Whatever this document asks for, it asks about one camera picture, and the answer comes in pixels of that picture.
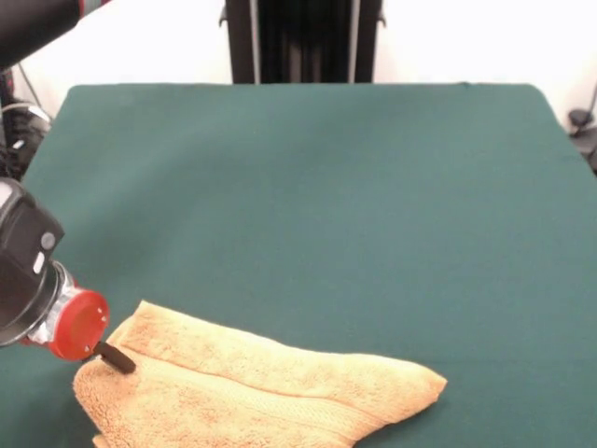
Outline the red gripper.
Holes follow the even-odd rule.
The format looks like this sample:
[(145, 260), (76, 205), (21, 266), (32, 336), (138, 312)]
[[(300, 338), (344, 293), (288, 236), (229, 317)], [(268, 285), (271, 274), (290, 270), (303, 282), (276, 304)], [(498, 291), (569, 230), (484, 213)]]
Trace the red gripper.
[(95, 355), (123, 374), (136, 370), (134, 361), (107, 342), (100, 342), (110, 320), (106, 299), (98, 292), (74, 288), (65, 296), (52, 329), (50, 352), (61, 359), (79, 361)]

